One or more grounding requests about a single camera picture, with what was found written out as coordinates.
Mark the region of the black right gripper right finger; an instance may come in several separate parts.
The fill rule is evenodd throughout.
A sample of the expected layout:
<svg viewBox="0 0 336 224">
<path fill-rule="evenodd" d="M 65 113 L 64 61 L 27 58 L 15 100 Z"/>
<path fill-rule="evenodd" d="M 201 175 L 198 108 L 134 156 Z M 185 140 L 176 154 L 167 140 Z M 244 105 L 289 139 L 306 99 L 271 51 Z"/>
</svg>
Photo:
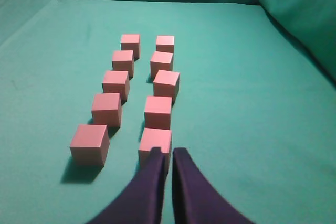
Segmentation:
<svg viewBox="0 0 336 224">
<path fill-rule="evenodd" d="M 184 147 L 173 150 L 173 210 L 175 223 L 252 223 L 216 191 Z"/>
</svg>

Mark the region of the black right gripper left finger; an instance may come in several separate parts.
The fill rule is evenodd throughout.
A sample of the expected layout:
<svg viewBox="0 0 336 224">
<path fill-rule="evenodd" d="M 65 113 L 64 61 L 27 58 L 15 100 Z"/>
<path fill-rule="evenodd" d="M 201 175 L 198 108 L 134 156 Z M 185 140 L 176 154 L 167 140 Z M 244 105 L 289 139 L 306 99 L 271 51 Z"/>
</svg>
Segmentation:
<svg viewBox="0 0 336 224">
<path fill-rule="evenodd" d="M 150 150 L 121 194 L 89 223 L 160 223 L 164 198 L 164 154 Z"/>
</svg>

